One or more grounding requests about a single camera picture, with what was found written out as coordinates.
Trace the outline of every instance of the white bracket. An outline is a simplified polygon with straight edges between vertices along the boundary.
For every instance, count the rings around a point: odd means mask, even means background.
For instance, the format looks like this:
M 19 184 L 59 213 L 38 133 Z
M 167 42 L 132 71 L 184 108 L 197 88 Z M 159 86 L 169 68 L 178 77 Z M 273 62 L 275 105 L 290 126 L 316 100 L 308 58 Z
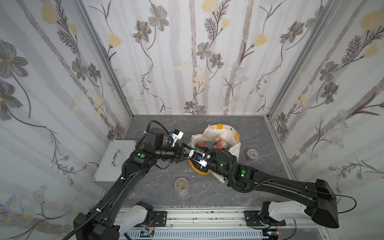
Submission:
M 179 140 L 179 139 L 181 139 L 181 138 L 183 137 L 183 135 L 184 135 L 184 133 L 181 132 L 181 131 L 179 131 L 179 134 L 178 134 L 178 135 L 172 133 L 172 138 L 173 138 L 173 144 L 172 144 L 172 147 L 175 146 L 176 141 Z
M 113 225 L 119 225 L 119 234 L 123 237 L 124 233 L 128 232 L 129 229 L 133 228 L 135 225 L 144 222 L 147 217 L 147 210 L 145 207 L 140 205 L 135 205 L 128 212 L 125 212 L 116 217 L 115 223 Z
M 285 219 L 311 219 L 304 210 L 306 205 L 296 201 L 289 202 L 271 202 L 268 207 L 269 216 L 276 221 Z
M 198 160 L 193 159 L 192 156 L 193 156 L 194 152 L 198 152 L 198 153 L 200 153 L 202 156 L 199 157 Z M 198 162 L 200 165 L 202 165 L 202 166 L 204 166 L 204 167 L 207 166 L 207 162 L 203 160 L 203 158 L 204 158 L 204 156 L 205 156 L 205 153 L 202 153 L 202 152 L 199 152 L 199 151 L 196 151 L 196 150 L 191 150 L 188 156 L 190 156 L 191 159 L 193 159 L 194 161 Z

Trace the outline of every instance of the vent grille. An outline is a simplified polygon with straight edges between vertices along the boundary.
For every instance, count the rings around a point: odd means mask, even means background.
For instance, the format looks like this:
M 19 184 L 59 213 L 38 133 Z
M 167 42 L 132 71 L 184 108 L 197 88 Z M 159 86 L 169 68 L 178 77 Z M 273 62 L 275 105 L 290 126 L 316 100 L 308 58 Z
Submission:
M 262 230 L 254 229 L 158 229 L 155 235 L 140 237 L 141 230 L 129 230 L 128 236 L 134 240 L 138 239 L 164 239 L 164 240 L 204 240 L 204 239 L 262 239 Z

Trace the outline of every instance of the plastic bag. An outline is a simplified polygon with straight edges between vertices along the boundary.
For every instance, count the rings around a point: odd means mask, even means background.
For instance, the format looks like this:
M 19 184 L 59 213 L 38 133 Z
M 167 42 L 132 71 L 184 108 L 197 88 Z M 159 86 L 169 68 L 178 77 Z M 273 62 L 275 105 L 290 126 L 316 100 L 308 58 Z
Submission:
M 223 140 L 229 145 L 229 152 L 239 159 L 240 154 L 240 134 L 231 126 L 224 124 L 208 125 L 203 134 L 192 135 L 189 143 L 193 145 L 197 140 L 212 141 L 216 136 L 220 135 Z M 220 182 L 224 183 L 224 178 L 217 173 L 211 172 Z

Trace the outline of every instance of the drawer handle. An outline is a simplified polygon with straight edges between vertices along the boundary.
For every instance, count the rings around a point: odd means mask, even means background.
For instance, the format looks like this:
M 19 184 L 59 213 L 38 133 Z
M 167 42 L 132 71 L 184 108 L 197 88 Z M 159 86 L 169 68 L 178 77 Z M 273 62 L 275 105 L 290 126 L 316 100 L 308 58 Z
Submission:
M 120 153 L 120 149 L 116 150 L 115 156 L 112 159 L 112 167 L 115 166 L 115 159 L 116 159 L 116 156 L 117 156 L 118 153 Z

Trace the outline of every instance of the marble surface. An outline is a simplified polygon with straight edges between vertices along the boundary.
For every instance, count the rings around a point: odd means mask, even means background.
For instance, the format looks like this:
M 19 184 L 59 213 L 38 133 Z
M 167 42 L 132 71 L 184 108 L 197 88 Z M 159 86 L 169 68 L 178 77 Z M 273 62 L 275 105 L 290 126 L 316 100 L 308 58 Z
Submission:
M 179 142 L 188 143 L 192 135 L 204 132 L 210 125 L 227 124 L 240 134 L 240 155 L 238 162 L 258 168 L 272 175 L 287 177 L 272 137 L 262 116 L 164 116 L 136 115 L 127 132 L 125 140 L 139 140 L 150 120 L 161 122 L 168 130 L 175 128 L 184 132 Z M 259 160 L 249 162 L 246 152 L 256 149 Z M 161 167 L 166 162 L 158 161 Z M 178 193 L 174 183 L 184 177 L 189 181 L 189 189 Z M 195 172 L 188 161 L 171 164 L 161 170 L 153 167 L 125 200 L 125 206 L 132 206 L 138 201 L 145 201 L 153 206 L 261 206 L 264 201 L 287 201 L 288 199 L 267 192 L 236 192 L 218 181 L 212 174 L 201 175 Z

